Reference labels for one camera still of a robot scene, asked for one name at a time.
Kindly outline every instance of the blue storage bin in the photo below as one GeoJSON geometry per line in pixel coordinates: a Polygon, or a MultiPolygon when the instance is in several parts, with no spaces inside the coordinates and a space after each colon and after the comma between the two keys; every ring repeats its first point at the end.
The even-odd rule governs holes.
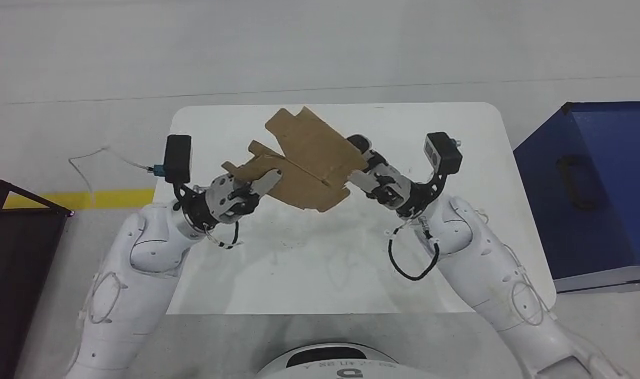
{"type": "Polygon", "coordinates": [[[567,103],[514,151],[558,292],[640,283],[640,102],[567,103]]]}

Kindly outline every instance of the gray floor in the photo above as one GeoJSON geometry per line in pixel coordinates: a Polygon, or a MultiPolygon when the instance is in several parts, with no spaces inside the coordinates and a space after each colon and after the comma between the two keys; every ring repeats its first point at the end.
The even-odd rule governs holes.
{"type": "MultiPolygon", "coordinates": [[[[111,145],[157,163],[173,113],[202,104],[485,101],[515,147],[566,101],[638,99],[639,15],[637,0],[0,0],[0,176],[84,190],[67,158],[111,145]]],[[[81,168],[96,189],[155,182],[109,155],[81,168]]],[[[64,370],[127,213],[70,222],[20,378],[64,370]]],[[[637,293],[560,297],[557,310],[640,377],[637,293]]],[[[473,314],[167,317],[132,374],[250,377],[318,337],[443,376],[518,377],[473,314]]]]}

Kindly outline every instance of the brown cardboard piece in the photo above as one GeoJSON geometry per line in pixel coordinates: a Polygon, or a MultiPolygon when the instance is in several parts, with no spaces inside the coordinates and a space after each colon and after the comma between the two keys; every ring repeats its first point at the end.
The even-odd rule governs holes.
{"type": "Polygon", "coordinates": [[[345,183],[351,172],[367,167],[360,151],[307,107],[298,115],[282,108],[265,128],[276,137],[284,156],[253,140],[249,151],[254,157],[249,162],[236,167],[227,161],[222,167],[245,182],[280,169],[282,179],[268,194],[283,203],[327,211],[349,196],[345,183]]]}

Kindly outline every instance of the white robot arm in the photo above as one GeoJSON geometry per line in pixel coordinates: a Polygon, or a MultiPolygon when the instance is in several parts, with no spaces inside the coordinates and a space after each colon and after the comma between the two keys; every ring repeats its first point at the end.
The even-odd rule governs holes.
{"type": "Polygon", "coordinates": [[[83,310],[82,340],[67,379],[119,379],[169,308],[189,248],[217,223],[236,223],[280,180],[272,170],[252,183],[231,175],[168,204],[129,216],[109,250],[83,310]]]}
{"type": "MultiPolygon", "coordinates": [[[[425,152],[435,174],[426,184],[400,174],[363,136],[349,140],[368,162],[367,169],[354,172],[350,181],[414,230],[434,257],[430,268],[438,262],[458,295],[497,331],[525,378],[630,378],[556,322],[515,254],[467,202],[441,195],[447,175],[457,172],[462,158],[446,134],[427,136],[425,152]]],[[[127,218],[87,296],[82,340],[66,378],[124,377],[169,307],[190,247],[216,224],[237,224],[253,212],[280,178],[281,173],[272,170],[252,183],[222,175],[206,189],[174,186],[176,201],[149,205],[127,218]]],[[[418,280],[428,270],[416,278],[401,273],[418,280]]],[[[289,361],[285,355],[265,367],[259,377],[376,379],[391,372],[405,379],[434,377],[373,355],[371,361],[359,362],[336,357],[290,366],[285,361],[278,369],[279,361],[289,361]]]]}
{"type": "MultiPolygon", "coordinates": [[[[425,153],[435,173],[429,183],[420,184],[389,165],[363,136],[349,140],[369,162],[367,170],[351,176],[352,183],[407,221],[434,258],[432,266],[437,261],[454,291],[496,330],[525,378],[630,378],[560,326],[513,250],[469,203],[441,195],[447,175],[456,173],[462,160],[455,141],[442,132],[427,135],[425,153]]],[[[413,278],[399,272],[411,280],[424,276],[413,278]]]]}

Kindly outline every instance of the white tabletop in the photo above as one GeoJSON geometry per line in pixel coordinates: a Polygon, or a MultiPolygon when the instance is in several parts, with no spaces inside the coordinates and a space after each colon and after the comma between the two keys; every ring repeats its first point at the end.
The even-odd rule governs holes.
{"type": "MultiPolygon", "coordinates": [[[[178,111],[171,133],[192,136],[191,184],[208,185],[251,155],[255,139],[280,150],[264,123],[281,107],[202,106],[178,111]]],[[[374,148],[415,181],[432,171],[422,151],[427,132],[462,141],[462,168],[445,192],[459,195],[490,218],[489,226],[527,268],[547,305],[556,292],[520,181],[500,113],[485,103],[309,105],[344,136],[366,135],[374,148]]],[[[265,197],[240,222],[244,244],[223,250],[205,240],[191,249],[168,314],[343,314],[465,312],[471,309],[437,270],[418,283],[396,273],[387,256],[386,230],[401,221],[359,189],[323,214],[301,211],[265,197]]],[[[158,180],[154,201],[173,198],[158,180]]],[[[232,227],[216,236],[230,239],[232,227]]],[[[428,257],[410,230],[394,248],[398,263],[421,272],[428,257]]]]}

